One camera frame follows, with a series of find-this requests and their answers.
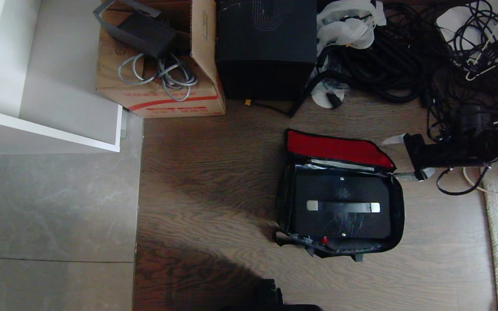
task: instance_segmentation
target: wooden floor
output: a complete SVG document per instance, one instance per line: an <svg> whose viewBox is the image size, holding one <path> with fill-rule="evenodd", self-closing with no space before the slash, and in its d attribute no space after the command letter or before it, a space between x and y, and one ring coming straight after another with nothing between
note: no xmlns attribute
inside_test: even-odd
<svg viewBox="0 0 498 311"><path fill-rule="evenodd" d="M390 105L352 91L335 111L307 102L295 118L232 101L227 115L146 120L135 311L216 311L274 278L287 303L326 311L488 311L495 308L483 198L450 197L435 180L402 182L405 233L395 249L313 258L270 240L283 132L365 138L425 130L418 103ZM398 171L403 146L383 148ZM464 189L458 172L443 181Z"/></svg>

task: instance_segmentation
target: black speaker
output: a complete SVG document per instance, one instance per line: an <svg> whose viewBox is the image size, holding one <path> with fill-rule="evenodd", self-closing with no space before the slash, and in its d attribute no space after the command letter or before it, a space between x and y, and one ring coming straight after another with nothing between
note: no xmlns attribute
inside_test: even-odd
<svg viewBox="0 0 498 311"><path fill-rule="evenodd" d="M316 64L316 0L218 0L217 11L226 97L296 100Z"/></svg>

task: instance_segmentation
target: gray tile floor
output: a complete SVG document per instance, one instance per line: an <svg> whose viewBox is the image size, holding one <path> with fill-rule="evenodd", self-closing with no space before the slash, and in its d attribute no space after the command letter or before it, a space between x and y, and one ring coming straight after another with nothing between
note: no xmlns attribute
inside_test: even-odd
<svg viewBox="0 0 498 311"><path fill-rule="evenodd" d="M0 311L131 309L142 123L118 154L0 155Z"/></svg>

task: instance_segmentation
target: cardboard box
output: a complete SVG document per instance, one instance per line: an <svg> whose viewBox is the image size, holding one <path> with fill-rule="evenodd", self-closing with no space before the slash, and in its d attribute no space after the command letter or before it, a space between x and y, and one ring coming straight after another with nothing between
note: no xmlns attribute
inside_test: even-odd
<svg viewBox="0 0 498 311"><path fill-rule="evenodd" d="M225 114L225 99L214 61L216 40L216 4L214 0L181 0L166 2L138 0L162 11L170 26L178 30L180 57L199 79L189 97L182 102L171 99L160 84L160 79L145 85L129 85L118 78L118 67L139 51L111 38L101 29L97 60L97 91L143 118L196 117ZM131 14L131 8L116 2L103 12L103 19L119 25ZM146 59L137 63L137 72L152 76L156 61ZM130 66L124 67L125 79L136 81ZM185 96L186 89L172 92Z"/></svg>

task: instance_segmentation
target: black bag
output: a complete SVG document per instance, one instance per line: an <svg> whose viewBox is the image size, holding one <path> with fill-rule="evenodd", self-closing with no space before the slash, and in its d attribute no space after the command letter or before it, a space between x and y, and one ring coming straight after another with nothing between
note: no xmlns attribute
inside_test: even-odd
<svg viewBox="0 0 498 311"><path fill-rule="evenodd" d="M374 143L287 130L276 242L320 258L391 250L405 223L395 164Z"/></svg>

